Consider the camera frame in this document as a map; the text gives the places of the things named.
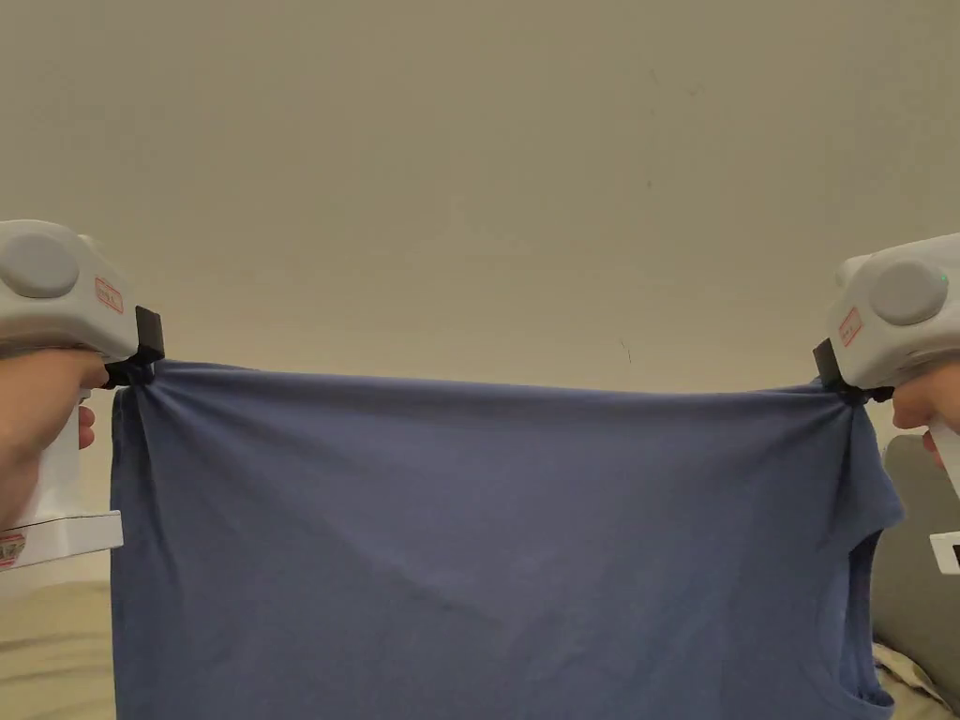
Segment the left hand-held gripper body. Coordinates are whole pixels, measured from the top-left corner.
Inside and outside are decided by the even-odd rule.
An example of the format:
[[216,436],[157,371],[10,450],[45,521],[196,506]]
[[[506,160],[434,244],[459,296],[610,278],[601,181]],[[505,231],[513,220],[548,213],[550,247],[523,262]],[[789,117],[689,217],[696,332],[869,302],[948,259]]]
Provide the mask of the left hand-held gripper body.
[[[93,352],[105,366],[156,364],[165,355],[162,321],[135,301],[89,237],[40,219],[8,219],[1,225],[1,350],[51,349]],[[82,507],[79,427],[73,412],[41,456],[26,512],[1,533],[3,570],[122,546],[119,512]]]

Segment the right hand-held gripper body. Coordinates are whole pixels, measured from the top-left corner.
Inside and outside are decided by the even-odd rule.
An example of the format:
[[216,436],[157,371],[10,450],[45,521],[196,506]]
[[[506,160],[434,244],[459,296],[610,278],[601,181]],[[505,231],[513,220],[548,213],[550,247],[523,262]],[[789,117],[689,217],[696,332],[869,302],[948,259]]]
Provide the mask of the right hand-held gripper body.
[[959,236],[949,234],[843,261],[828,335],[813,350],[829,392],[847,384],[894,390],[959,356]]

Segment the person's right hand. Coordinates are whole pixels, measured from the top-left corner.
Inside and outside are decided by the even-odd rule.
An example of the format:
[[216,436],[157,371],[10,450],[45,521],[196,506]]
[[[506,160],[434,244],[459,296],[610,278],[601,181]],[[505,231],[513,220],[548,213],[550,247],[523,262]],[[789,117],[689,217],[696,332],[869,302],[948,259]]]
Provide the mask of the person's right hand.
[[939,418],[959,433],[959,365],[937,367],[894,391],[892,424],[901,430],[928,428]]

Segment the person's left hand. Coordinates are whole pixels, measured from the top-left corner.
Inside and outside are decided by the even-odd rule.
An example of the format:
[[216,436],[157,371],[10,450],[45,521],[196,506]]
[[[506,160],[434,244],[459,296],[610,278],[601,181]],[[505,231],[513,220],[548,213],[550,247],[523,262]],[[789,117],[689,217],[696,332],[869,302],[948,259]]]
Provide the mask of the person's left hand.
[[44,451],[66,428],[82,390],[103,387],[94,352],[48,350],[1,361],[1,527],[21,519]]

